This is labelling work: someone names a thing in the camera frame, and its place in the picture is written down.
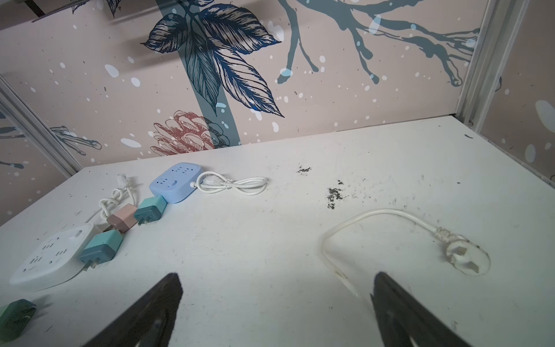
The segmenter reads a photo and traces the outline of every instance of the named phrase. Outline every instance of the flower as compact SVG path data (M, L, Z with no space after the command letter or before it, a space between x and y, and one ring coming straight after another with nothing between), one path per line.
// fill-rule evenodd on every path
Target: flower
M166 120L165 126L154 123L154 138L158 146L150 147L158 155L198 152L229 147L229 139L222 128L193 112L177 111Z

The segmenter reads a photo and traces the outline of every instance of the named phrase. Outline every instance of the white spot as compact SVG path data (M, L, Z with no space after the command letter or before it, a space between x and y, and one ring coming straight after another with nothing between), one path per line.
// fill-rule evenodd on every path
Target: white spot
M545 100L538 100L536 101L536 112L543 126L550 132L555 133L555 108Z
M285 77L293 75L293 71L291 71L290 69L287 69L287 68L281 69L279 71L279 73L280 73L280 75L285 76Z
M275 26L272 21L268 22L268 30L274 34L274 37L277 36L278 41L283 41L285 36L283 34L283 28L281 26Z
M133 148L139 148L141 147L140 143L138 143L137 141L134 140L130 140L130 139L126 139L123 138L120 140L124 145L129 146L129 147L133 147Z
M372 23L370 23L370 26L368 27L368 32L371 33L372 35L375 35L378 32L378 29L380 28L380 23L381 23L381 15L378 14L376 18L374 18Z
M257 111L255 109L250 109L250 111L255 114L258 120L262 120L262 114L260 113L260 111Z
M472 47L476 46L477 41L478 41L478 39L476 37L469 38L468 40L466 40L465 46L468 47L468 48L472 48Z
M113 78L116 78L117 76L119 76L119 71L118 71L118 69L116 69L115 67L111 66L110 64L104 65L104 68L106 69L106 71L108 71L108 73L110 74L110 76L112 76Z
M526 150L524 151L524 158L527 162L532 163L536 158L536 147L533 144L529 144L526 146Z

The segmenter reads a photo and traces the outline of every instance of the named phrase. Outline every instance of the white table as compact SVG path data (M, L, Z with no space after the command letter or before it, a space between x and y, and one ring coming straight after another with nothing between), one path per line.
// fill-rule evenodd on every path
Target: white table
M112 261L61 285L35 293L9 285L44 238L86 220L116 174L133 177L143 199L178 162L271 181L255 197L194 192L127 232ZM328 188L343 189L335 209ZM329 244L359 288L371 292L385 270L475 347L551 345L554 207L552 188L452 117L85 168L0 228L1 303L26 298L39 308L7 346L85 343L170 272L184 291L170 345L380 346L375 318L316 251L323 232L377 208L468 237L492 268L466 276L428 232L383 215Z

